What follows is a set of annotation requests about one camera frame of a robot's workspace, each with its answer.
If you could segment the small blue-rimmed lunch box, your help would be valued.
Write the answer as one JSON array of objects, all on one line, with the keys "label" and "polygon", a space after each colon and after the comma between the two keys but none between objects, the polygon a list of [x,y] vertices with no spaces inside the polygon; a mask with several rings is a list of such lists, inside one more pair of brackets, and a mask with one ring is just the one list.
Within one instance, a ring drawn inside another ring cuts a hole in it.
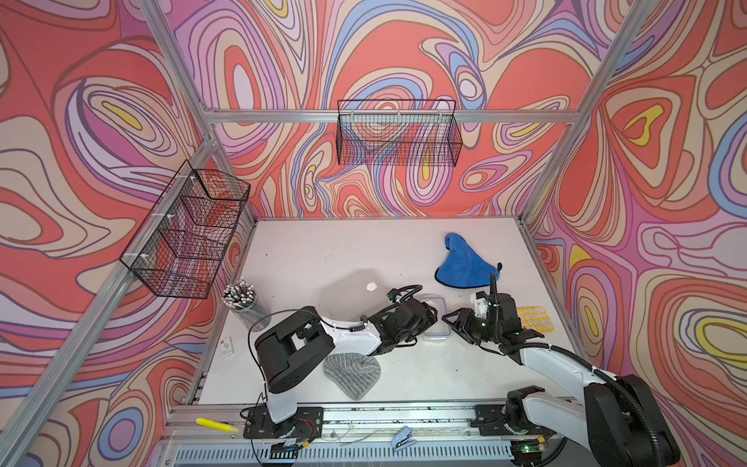
[{"label": "small blue-rimmed lunch box", "polygon": [[447,314],[447,302],[445,298],[435,294],[421,294],[417,298],[421,302],[426,303],[426,305],[433,307],[437,316],[436,323],[424,331],[424,340],[426,342],[433,342],[433,344],[441,344],[447,341],[451,336],[451,328],[442,320],[443,316]]}]

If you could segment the blue microfiber cloth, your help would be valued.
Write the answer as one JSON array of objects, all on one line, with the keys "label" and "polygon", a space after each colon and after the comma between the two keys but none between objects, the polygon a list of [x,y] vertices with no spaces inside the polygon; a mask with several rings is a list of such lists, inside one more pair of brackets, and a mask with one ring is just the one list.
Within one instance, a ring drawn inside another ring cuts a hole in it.
[{"label": "blue microfiber cloth", "polygon": [[454,289],[488,287],[500,278],[503,264],[492,265],[484,260],[458,233],[445,236],[447,258],[435,271],[435,280]]}]

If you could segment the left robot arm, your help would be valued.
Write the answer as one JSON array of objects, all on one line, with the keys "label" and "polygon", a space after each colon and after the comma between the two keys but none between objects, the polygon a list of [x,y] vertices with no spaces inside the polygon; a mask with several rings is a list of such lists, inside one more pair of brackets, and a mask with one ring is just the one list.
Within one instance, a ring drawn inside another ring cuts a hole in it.
[{"label": "left robot arm", "polygon": [[435,307],[412,295],[358,322],[321,316],[315,307],[289,311],[278,324],[249,344],[264,381],[270,420],[280,424],[297,412],[294,388],[334,354],[375,357],[414,346],[436,324]]}]

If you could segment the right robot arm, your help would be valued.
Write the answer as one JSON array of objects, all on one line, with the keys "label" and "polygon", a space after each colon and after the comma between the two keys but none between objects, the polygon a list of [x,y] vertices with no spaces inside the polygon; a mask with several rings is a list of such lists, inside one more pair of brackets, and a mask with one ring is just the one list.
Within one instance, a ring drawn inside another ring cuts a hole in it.
[{"label": "right robot arm", "polygon": [[618,376],[526,328],[508,294],[480,292],[472,307],[443,316],[467,344],[507,357],[563,388],[568,399],[538,385],[508,393],[502,429],[525,434],[547,428],[587,449],[601,466],[672,466],[681,459],[651,388],[636,376]]}]

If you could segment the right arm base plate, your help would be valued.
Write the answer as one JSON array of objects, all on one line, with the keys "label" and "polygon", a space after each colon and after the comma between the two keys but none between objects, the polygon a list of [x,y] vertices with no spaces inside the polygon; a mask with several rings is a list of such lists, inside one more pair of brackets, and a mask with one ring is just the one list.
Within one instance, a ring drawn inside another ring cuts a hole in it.
[{"label": "right arm base plate", "polygon": [[549,428],[510,418],[503,404],[476,405],[475,417],[469,424],[477,428],[481,436],[552,437],[556,434]]}]

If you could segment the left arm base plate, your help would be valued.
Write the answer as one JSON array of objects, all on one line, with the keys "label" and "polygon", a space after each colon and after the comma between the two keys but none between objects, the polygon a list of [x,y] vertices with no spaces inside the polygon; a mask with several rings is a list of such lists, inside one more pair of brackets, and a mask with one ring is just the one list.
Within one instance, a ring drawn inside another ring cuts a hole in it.
[{"label": "left arm base plate", "polygon": [[249,406],[239,412],[244,420],[245,439],[297,439],[313,441],[323,431],[324,409],[322,407],[301,407],[282,422],[273,422],[265,404]]}]

